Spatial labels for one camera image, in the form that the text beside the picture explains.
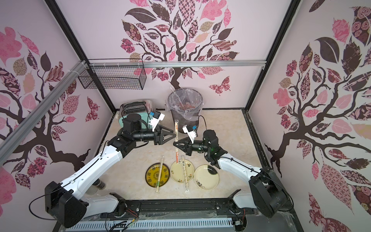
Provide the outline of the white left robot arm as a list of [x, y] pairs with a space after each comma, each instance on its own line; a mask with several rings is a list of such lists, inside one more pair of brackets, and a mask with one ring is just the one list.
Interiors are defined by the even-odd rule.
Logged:
[[116, 193], [85, 198], [88, 189], [114, 164], [137, 147], [137, 142], [152, 141], [163, 145], [176, 137], [173, 130], [159, 124], [164, 119], [161, 112], [151, 112], [150, 128], [142, 128], [144, 120], [138, 114], [123, 119], [123, 127], [86, 166], [60, 183], [51, 182], [45, 187], [45, 210], [65, 228], [71, 228], [86, 217], [102, 213], [115, 217], [125, 215], [126, 200]]

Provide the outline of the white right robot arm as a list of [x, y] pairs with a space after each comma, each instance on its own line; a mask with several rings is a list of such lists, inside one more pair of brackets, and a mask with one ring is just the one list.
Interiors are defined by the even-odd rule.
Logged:
[[255, 167], [233, 157], [219, 145], [214, 130], [204, 131], [202, 140], [187, 137], [173, 145], [188, 156], [193, 152], [203, 153], [212, 167], [229, 172], [248, 184], [250, 193], [236, 190], [231, 195], [232, 204], [238, 209], [257, 209], [271, 218], [276, 212], [283, 212], [285, 204], [291, 200], [273, 169]]

